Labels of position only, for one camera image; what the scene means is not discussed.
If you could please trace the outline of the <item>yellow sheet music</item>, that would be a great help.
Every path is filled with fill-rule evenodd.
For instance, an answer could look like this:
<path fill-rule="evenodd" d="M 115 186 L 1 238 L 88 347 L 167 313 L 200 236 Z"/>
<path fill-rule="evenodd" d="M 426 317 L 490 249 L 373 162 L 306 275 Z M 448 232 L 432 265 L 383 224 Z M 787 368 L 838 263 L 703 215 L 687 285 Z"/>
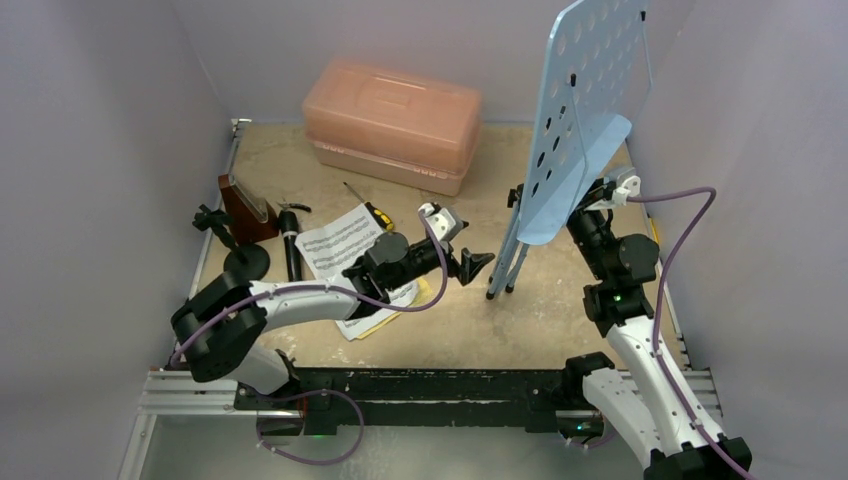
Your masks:
<path fill-rule="evenodd" d="M 434 296 L 433 289 L 430 284 L 425 279 L 419 279 L 416 281 L 415 287 L 410 287 L 409 289 L 404 289 L 404 295 L 396 298 L 394 295 L 391 296 L 391 304 L 400 305 L 402 300 L 408 300 L 408 303 L 405 304 L 405 307 L 419 307 L 426 303 L 428 303 Z M 390 323 L 392 320 L 401 315 L 400 311 L 395 310 L 385 310 L 379 313 L 381 319 L 379 322 L 376 320 L 370 320 L 369 328 L 366 330 L 362 330 L 358 336 L 355 337 L 356 340 L 364 340 L 368 336 L 375 333 L 378 329 Z"/>

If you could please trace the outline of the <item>light blue music stand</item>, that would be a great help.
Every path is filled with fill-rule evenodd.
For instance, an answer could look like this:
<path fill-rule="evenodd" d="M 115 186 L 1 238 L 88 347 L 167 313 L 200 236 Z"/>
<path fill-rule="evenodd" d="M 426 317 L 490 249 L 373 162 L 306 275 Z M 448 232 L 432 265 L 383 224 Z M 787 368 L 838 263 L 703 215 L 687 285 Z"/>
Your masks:
<path fill-rule="evenodd" d="M 527 251 L 552 241 L 633 122 L 622 108 L 632 68 L 650 57 L 647 1 L 576 1 L 547 36 L 526 175 L 485 297 L 515 286 Z"/>

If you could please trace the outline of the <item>white sheet music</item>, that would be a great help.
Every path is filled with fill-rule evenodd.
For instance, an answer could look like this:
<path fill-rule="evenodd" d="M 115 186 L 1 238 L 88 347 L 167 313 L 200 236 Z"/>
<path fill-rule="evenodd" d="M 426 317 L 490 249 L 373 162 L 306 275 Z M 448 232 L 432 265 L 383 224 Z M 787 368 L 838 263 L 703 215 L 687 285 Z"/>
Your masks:
<path fill-rule="evenodd" d="M 383 233 L 367 207 L 360 204 L 323 227 L 302 232 L 295 244 L 313 276 L 327 279 L 352 266 Z M 345 339 L 353 341 L 370 335 L 396 315 L 396 311 L 381 309 L 369 317 L 336 324 Z"/>

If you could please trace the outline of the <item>black microphone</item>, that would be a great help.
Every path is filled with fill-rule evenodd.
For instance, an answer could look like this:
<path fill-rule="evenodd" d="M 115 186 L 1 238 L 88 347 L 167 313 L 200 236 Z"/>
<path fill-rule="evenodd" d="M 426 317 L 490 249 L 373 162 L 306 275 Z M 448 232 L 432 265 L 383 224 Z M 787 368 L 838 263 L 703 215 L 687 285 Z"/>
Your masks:
<path fill-rule="evenodd" d="M 288 280 L 301 281 L 303 279 L 302 260 L 296 246 L 300 227 L 296 214 L 291 210 L 281 210 L 278 214 L 278 229 L 283 240 Z"/>

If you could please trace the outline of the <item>clear plastic metronome cover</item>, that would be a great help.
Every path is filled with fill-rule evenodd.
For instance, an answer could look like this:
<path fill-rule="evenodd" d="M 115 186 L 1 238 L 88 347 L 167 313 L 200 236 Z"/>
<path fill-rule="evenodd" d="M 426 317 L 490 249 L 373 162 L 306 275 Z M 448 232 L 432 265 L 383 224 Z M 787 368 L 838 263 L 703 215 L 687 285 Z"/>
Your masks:
<path fill-rule="evenodd" d="M 252 192 L 247 186 L 241 183 L 235 175 L 229 174 L 228 179 L 231 189 L 253 217 L 259 223 L 266 223 L 268 221 L 268 207 L 266 200 Z"/>

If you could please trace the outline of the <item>black round microphone stand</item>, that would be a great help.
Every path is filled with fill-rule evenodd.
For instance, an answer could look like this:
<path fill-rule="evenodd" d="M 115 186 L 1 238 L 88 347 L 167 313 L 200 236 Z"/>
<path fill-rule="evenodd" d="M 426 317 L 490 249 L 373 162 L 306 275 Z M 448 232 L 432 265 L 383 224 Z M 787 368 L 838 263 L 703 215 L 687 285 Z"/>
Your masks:
<path fill-rule="evenodd" d="M 268 251 L 257 244 L 239 245 L 229 227 L 234 219 L 223 210 L 211 210 L 201 204 L 199 212 L 194 214 L 192 225 L 199 231 L 211 230 L 215 237 L 229 250 L 224 259 L 225 272 L 238 273 L 247 280 L 261 280 L 270 268 Z"/>

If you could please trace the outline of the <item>brown wooden metronome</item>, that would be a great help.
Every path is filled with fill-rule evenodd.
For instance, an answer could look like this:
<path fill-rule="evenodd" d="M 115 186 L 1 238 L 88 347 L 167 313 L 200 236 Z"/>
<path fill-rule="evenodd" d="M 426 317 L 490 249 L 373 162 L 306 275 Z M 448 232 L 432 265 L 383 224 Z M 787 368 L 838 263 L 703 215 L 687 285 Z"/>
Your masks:
<path fill-rule="evenodd" d="M 231 189 L 228 175 L 219 175 L 217 181 L 224 210 L 234 219 L 234 224 L 230 226 L 230 232 L 234 235 L 237 243 L 239 245 L 255 244 L 275 238 L 279 234 L 276 211 L 264 197 L 259 196 L 266 200 L 268 207 L 268 221 L 259 223 Z"/>

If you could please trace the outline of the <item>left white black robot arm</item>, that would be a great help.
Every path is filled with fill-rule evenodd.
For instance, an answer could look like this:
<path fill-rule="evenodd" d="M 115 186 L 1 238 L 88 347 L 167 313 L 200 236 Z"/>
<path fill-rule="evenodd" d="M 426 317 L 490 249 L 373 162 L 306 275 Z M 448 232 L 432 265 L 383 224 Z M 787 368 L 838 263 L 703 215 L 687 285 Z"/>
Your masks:
<path fill-rule="evenodd" d="M 297 399 L 291 359 L 258 345 L 266 330 L 322 320 L 357 320 L 390 309 L 390 294 L 433 270 L 442 278 L 471 283 L 492 253 L 463 249 L 455 259 L 446 240 L 425 237 L 411 244 L 400 233 L 383 233 L 341 274 L 325 280 L 273 284 L 219 275 L 178 309 L 171 325 L 179 343 L 170 364 L 199 382 L 237 381 L 272 408 Z"/>

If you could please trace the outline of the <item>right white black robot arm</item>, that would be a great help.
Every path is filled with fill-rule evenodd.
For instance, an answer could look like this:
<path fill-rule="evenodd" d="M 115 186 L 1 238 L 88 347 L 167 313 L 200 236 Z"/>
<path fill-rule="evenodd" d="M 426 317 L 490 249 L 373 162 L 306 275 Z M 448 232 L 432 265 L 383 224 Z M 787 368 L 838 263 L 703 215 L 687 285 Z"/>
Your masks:
<path fill-rule="evenodd" d="M 635 383 L 603 353 L 567 360 L 564 399 L 590 404 L 624 440 L 646 479 L 748 479 L 752 452 L 729 437 L 685 381 L 661 334 L 662 303 L 649 302 L 644 284 L 658 275 L 659 246 L 644 234 L 616 236 L 612 209 L 641 202 L 622 181 L 597 180 L 571 213 L 566 227 L 596 284 L 584 289 L 584 309 L 624 361 Z"/>

